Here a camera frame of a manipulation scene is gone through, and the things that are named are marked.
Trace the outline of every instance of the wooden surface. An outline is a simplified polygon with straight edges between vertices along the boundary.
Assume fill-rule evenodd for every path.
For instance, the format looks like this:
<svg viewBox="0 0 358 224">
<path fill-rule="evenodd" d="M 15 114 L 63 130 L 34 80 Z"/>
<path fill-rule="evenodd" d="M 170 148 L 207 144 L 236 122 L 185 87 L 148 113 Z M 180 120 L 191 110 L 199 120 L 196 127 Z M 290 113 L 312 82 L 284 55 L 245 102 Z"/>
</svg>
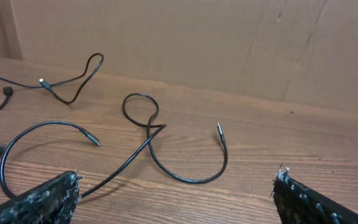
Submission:
<svg viewBox="0 0 358 224">
<path fill-rule="evenodd" d="M 28 84 L 74 77 L 82 71 L 1 59 L 0 75 Z M 80 82 L 54 88 L 71 98 Z M 4 96 L 0 82 L 0 103 Z M 46 126 L 22 138 L 7 160 L 7 183 L 20 194 L 66 170 L 85 175 L 81 191 L 114 172 L 145 140 L 121 111 L 132 92 L 160 105 L 155 123 L 168 124 L 153 141 L 158 158 L 177 174 L 205 178 L 223 162 L 216 123 L 224 130 L 229 163 L 213 182 L 190 185 L 163 173 L 145 149 L 119 176 L 78 206 L 73 223 L 280 223 L 269 195 L 281 162 L 291 175 L 358 212 L 358 114 L 260 100 L 220 91 L 97 73 L 70 106 L 44 89 L 14 87 L 0 111 L 0 141 L 48 120 L 71 121 L 95 134 L 95 147 L 78 131 Z M 146 122 L 145 100 L 128 111 Z M 0 189 L 0 203 L 7 197 Z"/>
</svg>

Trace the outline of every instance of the audio cable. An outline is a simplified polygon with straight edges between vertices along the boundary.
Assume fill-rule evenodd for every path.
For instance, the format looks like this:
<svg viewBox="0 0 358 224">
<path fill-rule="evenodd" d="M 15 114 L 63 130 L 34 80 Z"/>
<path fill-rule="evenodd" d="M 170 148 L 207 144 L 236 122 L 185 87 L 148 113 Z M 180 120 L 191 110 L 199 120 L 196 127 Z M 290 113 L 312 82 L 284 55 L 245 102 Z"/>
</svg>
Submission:
<svg viewBox="0 0 358 224">
<path fill-rule="evenodd" d="M 132 96 L 143 96 L 146 97 L 150 100 L 153 101 L 155 107 L 156 107 L 156 112 L 154 114 L 152 114 L 149 118 L 149 121 L 147 124 L 142 124 L 139 123 L 137 121 L 135 121 L 134 119 L 132 119 L 127 111 L 126 111 L 126 103 L 128 98 L 132 97 Z M 170 170 L 168 170 L 166 167 L 164 167 L 162 165 L 162 163 L 157 159 L 157 156 L 154 153 L 153 147 L 152 147 L 152 143 L 151 140 L 163 129 L 165 128 L 167 125 L 166 124 L 153 124 L 151 125 L 151 122 L 157 117 L 158 112 L 159 112 L 159 106 L 158 103 L 149 95 L 146 94 L 142 94 L 142 93 L 132 93 L 128 96 L 125 97 L 124 101 L 122 102 L 122 112 L 124 113 L 124 116 L 131 121 L 132 123 L 146 128 L 147 131 L 147 139 L 146 141 L 143 142 L 143 144 L 135 151 L 135 153 L 133 153 L 133 155 L 131 155 L 130 158 L 128 158 L 127 161 L 125 161 L 125 163 L 123 163 L 123 165 L 120 166 L 120 168 L 118 168 L 114 173 L 112 173 L 109 177 L 107 177 L 106 179 L 104 179 L 102 182 L 100 182 L 98 185 L 94 186 L 92 189 L 89 189 L 88 191 L 84 192 L 81 194 L 81 198 L 84 198 L 86 196 L 88 196 L 89 194 L 92 194 L 93 192 L 95 192 L 96 190 L 98 190 L 99 188 L 101 188 L 102 186 L 104 186 L 105 184 L 107 184 L 110 180 L 112 180 L 113 178 L 115 178 L 115 176 L 117 176 L 121 171 L 123 171 L 134 159 L 137 155 L 139 155 L 139 153 L 144 149 L 144 147 L 148 146 L 150 149 L 150 153 L 153 157 L 153 160 L 157 163 L 157 165 L 164 171 L 166 172 L 168 175 L 170 175 L 171 177 L 175 178 L 176 180 L 180 180 L 182 182 L 186 182 L 189 184 L 204 184 L 207 182 L 210 182 L 216 178 L 218 178 L 220 175 L 222 175 L 222 173 L 224 172 L 226 166 L 227 166 L 227 147 L 226 147 L 226 140 L 224 138 L 223 135 L 223 131 L 222 131 L 222 127 L 219 125 L 218 123 L 218 133 L 219 136 L 221 138 L 221 142 L 223 144 L 223 150 L 224 150 L 224 160 L 223 160 L 223 166 L 221 168 L 221 170 L 213 175 L 212 177 L 209 177 L 207 179 L 201 179 L 201 180 L 193 180 L 193 179 L 187 179 L 184 177 L 181 177 L 177 174 L 174 174 L 173 172 L 171 172 Z M 74 124 L 74 123 L 70 123 L 67 121 L 46 121 L 43 123 L 39 123 L 36 124 L 28 129 L 26 129 L 25 131 L 21 132 L 18 136 L 16 136 L 11 143 L 9 143 L 9 145 L 7 146 L 4 155 L 2 156 L 1 159 L 1 164 L 0 164 L 0 184 L 1 184 L 1 188 L 4 191 L 4 193 L 9 197 L 9 198 L 16 198 L 17 196 L 14 195 L 8 188 L 7 184 L 6 184 L 6 180 L 5 180 L 5 163 L 6 163 L 6 159 L 9 155 L 10 150 L 12 149 L 13 145 L 15 145 L 15 143 L 20 140 L 20 138 L 22 138 L 23 136 L 25 136 L 26 134 L 28 134 L 29 132 L 45 126 L 45 125 L 49 125 L 49 124 L 61 124 L 61 125 L 66 125 L 66 126 L 71 126 L 74 127 L 76 129 L 78 129 L 79 131 L 81 131 L 89 140 L 91 140 L 95 145 L 97 146 L 101 146 L 101 143 L 99 141 L 99 139 L 94 136 L 93 134 L 91 134 L 89 131 L 87 131 L 85 128 L 82 128 L 81 126 Z M 150 129 L 151 128 L 157 128 L 157 130 L 155 130 L 152 134 L 150 133 Z"/>
<path fill-rule="evenodd" d="M 4 108 L 4 106 L 7 104 L 7 102 L 9 101 L 11 96 L 13 95 L 13 89 L 10 86 L 4 87 L 2 90 L 3 90 L 4 95 L 5 95 L 5 100 L 1 103 L 0 110 L 2 108 Z"/>
<path fill-rule="evenodd" d="M 86 78 L 86 80 L 80 85 L 80 87 L 78 88 L 77 92 L 75 93 L 75 96 L 73 97 L 72 100 L 64 100 L 62 99 L 61 97 L 59 97 L 53 90 L 52 90 L 52 87 L 53 86 L 57 86 L 57 85 L 62 85 L 62 84 L 65 84 L 65 83 L 69 83 L 69 82 L 72 82 L 72 81 L 75 81 L 79 78 L 82 78 L 86 75 L 87 71 L 88 71 L 88 67 L 89 67 L 89 64 L 92 60 L 93 57 L 95 56 L 100 56 L 100 61 L 99 63 L 97 64 L 97 66 L 94 68 L 94 70 L 91 72 L 91 74 Z M 4 77 L 0 77 L 0 80 L 4 81 L 4 82 L 8 82 L 10 84 L 13 84 L 13 85 L 17 85 L 17 86 L 21 86 L 21 87 L 24 87 L 24 88 L 45 88 L 46 90 L 48 90 L 56 99 L 58 99 L 59 101 L 65 103 L 65 104 L 70 104 L 70 103 L 73 103 L 78 95 L 80 94 L 80 91 L 82 90 L 82 88 L 85 86 L 85 84 L 93 77 L 93 75 L 99 70 L 100 66 L 102 65 L 103 63 L 103 60 L 104 60 L 104 56 L 103 54 L 101 53 L 95 53 L 93 55 L 91 55 L 88 59 L 88 61 L 86 62 L 86 67 L 85 67 L 85 71 L 82 75 L 78 76 L 78 77 L 75 77 L 75 78 L 71 78 L 69 80 L 64 80 L 64 81 L 61 81 L 61 82 L 57 82 L 57 83 L 52 83 L 52 84 L 49 84 L 47 83 L 47 81 L 45 81 L 44 79 L 40 79 L 40 85 L 26 85 L 26 84 L 21 84 L 21 83 L 18 83 L 18 82 L 15 82 L 15 81 L 12 81 L 12 80 L 9 80 L 7 78 L 4 78 Z"/>
<path fill-rule="evenodd" d="M 146 97 L 146 98 L 150 99 L 154 103 L 154 105 L 155 105 L 155 113 L 150 116 L 149 121 L 147 122 L 147 124 L 139 123 L 139 122 L 135 121 L 134 119 L 132 119 L 128 115 L 127 110 L 126 110 L 126 103 L 127 103 L 128 99 L 130 97 L 132 97 L 132 96 L 143 96 L 143 97 Z M 150 137 L 150 129 L 151 128 L 160 128 L 162 126 L 166 126 L 166 124 L 154 124 L 154 125 L 151 125 L 152 121 L 157 117 L 159 110 L 160 110 L 160 107 L 158 106 L 157 101 L 155 99 L 153 99 L 151 96 L 143 94 L 143 93 L 131 93 L 131 94 L 127 95 L 124 98 L 124 101 L 122 102 L 122 112 L 124 113 L 124 116 L 130 122 L 138 125 L 139 127 L 146 128 L 146 138 Z M 187 179 L 187 178 L 181 177 L 181 176 L 179 176 L 177 174 L 174 174 L 172 171 L 168 170 L 164 165 L 162 165 L 162 163 L 157 159 L 157 156 L 154 153 L 151 141 L 149 141 L 148 146 L 149 146 L 150 153 L 151 153 L 151 155 L 153 157 L 154 162 L 159 166 L 159 168 L 161 168 L 169 176 L 175 178 L 176 180 L 180 180 L 180 181 L 188 183 L 188 184 L 205 184 L 205 183 L 211 182 L 212 180 L 214 180 L 214 179 L 218 178 L 220 175 L 222 175 L 224 170 L 225 170 L 225 168 L 226 168 L 226 166 L 227 166 L 226 140 L 224 139 L 222 127 L 221 127 L 221 125 L 219 123 L 218 123 L 218 133 L 219 133 L 219 136 L 221 138 L 222 145 L 223 145 L 223 157 L 224 157 L 223 166 L 222 166 L 221 170 L 217 174 L 215 174 L 212 177 L 209 177 L 207 179 L 193 180 L 193 179 Z"/>
<path fill-rule="evenodd" d="M 15 145 L 15 143 L 20 140 L 20 138 L 22 138 L 23 136 L 25 136 L 26 134 L 28 134 L 29 132 L 45 126 L 45 125 L 50 125 L 50 124 L 60 124 L 60 125 L 66 125 L 66 126 L 71 126 L 73 128 L 78 129 L 79 131 L 81 131 L 89 140 L 91 140 L 95 145 L 97 146 L 101 146 L 101 143 L 99 141 L 99 139 L 94 136 L 93 134 L 91 134 L 89 131 L 87 131 L 85 128 L 82 128 L 81 126 L 71 123 L 71 122 L 67 122 L 67 121 L 46 121 L 46 122 L 42 122 L 39 124 L 36 124 L 28 129 L 26 129 L 25 131 L 21 132 L 18 136 L 16 136 L 11 143 L 9 143 L 9 145 L 7 146 L 5 153 L 2 156 L 1 159 L 1 164 L 0 164 L 0 185 L 2 190 L 4 191 L 4 193 L 9 197 L 9 198 L 16 198 L 17 196 L 11 192 L 11 190 L 9 190 L 9 187 L 6 184 L 6 180 L 5 180 L 5 163 L 6 163 L 6 159 L 7 156 L 9 155 L 9 152 L 11 151 L 13 145 Z M 112 173 L 109 177 L 107 177 L 106 179 L 104 179 L 102 182 L 100 182 L 98 185 L 94 186 L 92 189 L 89 189 L 88 191 L 84 192 L 81 197 L 84 198 L 86 196 L 88 196 L 89 194 L 95 192 L 96 190 L 98 190 L 99 188 L 101 188 L 102 186 L 104 186 L 105 184 L 107 184 L 110 180 L 112 180 L 113 178 L 115 178 L 115 176 L 117 176 L 121 171 L 123 171 L 134 159 L 137 155 L 139 155 L 139 153 L 143 150 L 143 148 L 147 145 L 147 143 L 149 143 L 163 128 L 165 128 L 165 125 L 159 127 L 156 131 L 154 131 L 153 134 L 151 134 L 147 140 L 135 151 L 135 153 L 133 153 L 133 155 L 131 155 L 130 158 L 128 158 L 127 161 L 125 161 L 125 163 L 123 163 L 123 165 L 120 166 L 120 168 L 118 168 L 114 173 Z"/>
</svg>

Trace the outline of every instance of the coiled cable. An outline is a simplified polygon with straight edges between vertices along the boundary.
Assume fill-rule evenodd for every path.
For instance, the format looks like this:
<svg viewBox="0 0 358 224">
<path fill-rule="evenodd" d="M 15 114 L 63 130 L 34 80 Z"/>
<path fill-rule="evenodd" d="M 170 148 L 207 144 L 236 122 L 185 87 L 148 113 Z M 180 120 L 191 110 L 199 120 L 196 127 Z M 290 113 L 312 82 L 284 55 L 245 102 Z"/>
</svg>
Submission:
<svg viewBox="0 0 358 224">
<path fill-rule="evenodd" d="M 155 113 L 152 114 L 149 118 L 149 121 L 147 122 L 147 124 L 142 124 L 142 123 L 139 123 L 137 121 L 135 121 L 134 119 L 132 119 L 129 115 L 128 115 L 128 112 L 126 110 L 126 103 L 128 101 L 128 99 L 132 96 L 143 96 L 143 97 L 146 97 L 148 99 L 150 99 L 154 105 L 155 105 Z M 160 110 L 160 107 L 158 106 L 158 103 L 155 99 L 153 99 L 151 96 L 149 95 L 146 95 L 146 94 L 143 94 L 143 93 L 131 93 L 130 95 L 127 95 L 125 98 L 124 98 L 124 101 L 122 102 L 122 112 L 124 113 L 124 116 L 129 120 L 131 121 L 132 123 L 138 125 L 139 127 L 143 127 L 143 128 L 146 128 L 146 138 L 148 139 L 150 137 L 150 129 L 151 128 L 159 128 L 159 127 L 162 127 L 166 124 L 154 124 L 154 125 L 151 125 L 152 121 L 157 117 L 158 115 L 158 112 Z M 154 150 L 153 150 L 153 146 L 152 146 L 152 142 L 149 141 L 148 145 L 149 145 L 149 149 L 150 149 L 150 153 L 153 157 L 153 160 L 155 161 L 155 163 L 159 166 L 159 168 L 161 168 L 164 172 L 166 172 L 169 176 L 175 178 L 176 180 L 180 180 L 182 182 L 185 182 L 185 183 L 189 183 L 189 184 L 205 184 L 205 183 L 208 183 L 216 178 L 218 178 L 220 175 L 223 174 L 226 166 L 227 166 L 227 147 L 226 147 L 226 140 L 224 139 L 224 135 L 223 135 L 223 131 L 222 131 L 222 127 L 219 125 L 218 123 L 218 132 L 219 132 L 219 136 L 221 138 L 221 142 L 223 144 L 223 166 L 221 168 L 221 170 L 213 175 L 212 177 L 209 177 L 207 179 L 201 179 L 201 180 L 193 180 L 193 179 L 187 179 L 187 178 L 184 178 L 184 177 L 181 177 L 175 173 L 173 173 L 172 171 L 168 170 L 164 165 L 162 165 L 162 163 L 157 159 L 157 156 L 155 155 L 154 153 Z"/>
</svg>

